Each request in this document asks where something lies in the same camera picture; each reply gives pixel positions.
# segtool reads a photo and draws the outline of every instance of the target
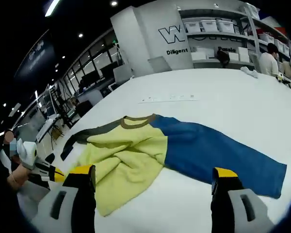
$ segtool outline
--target white robot part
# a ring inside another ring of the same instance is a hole
[[[37,145],[34,142],[23,142],[19,139],[16,143],[16,150],[24,167],[33,170],[37,158]]]

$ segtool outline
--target computer monitor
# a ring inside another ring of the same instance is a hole
[[[101,68],[100,71],[102,73],[102,76],[105,79],[110,79],[110,78],[114,78],[114,74],[113,74],[113,69],[119,67],[117,62],[112,62],[110,64],[108,64],[107,66],[105,66],[104,68]]]
[[[97,70],[94,70],[88,74],[85,74],[82,77],[84,87],[90,86],[91,84],[97,82],[99,79],[100,79],[100,76]]]

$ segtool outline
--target t-shirt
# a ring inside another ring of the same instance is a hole
[[[281,72],[287,76],[288,78],[291,78],[291,66],[289,62],[283,62],[281,65]]]
[[[287,165],[207,126],[173,117],[124,117],[68,139],[61,158],[75,142],[87,143],[76,166],[96,166],[97,209],[109,215],[145,191],[163,167],[212,183],[214,167],[237,173],[245,188],[279,198]]]
[[[267,74],[270,76],[279,74],[277,61],[268,52],[265,52],[261,55],[259,63],[262,74]]]

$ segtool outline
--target dark banner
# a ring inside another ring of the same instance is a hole
[[[15,81],[33,83],[54,75],[56,56],[47,31],[29,51],[15,74]]]

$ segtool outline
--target desk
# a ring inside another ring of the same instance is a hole
[[[197,101],[141,103],[144,98],[194,95]],[[54,165],[68,172],[83,145],[61,161],[67,139],[125,115],[156,113],[212,127],[288,165],[282,195],[260,197],[277,223],[291,203],[291,90],[275,78],[240,70],[187,69],[129,80],[92,108],[55,149]],[[108,217],[95,215],[97,233],[211,232],[211,185],[164,168],[153,184]]]

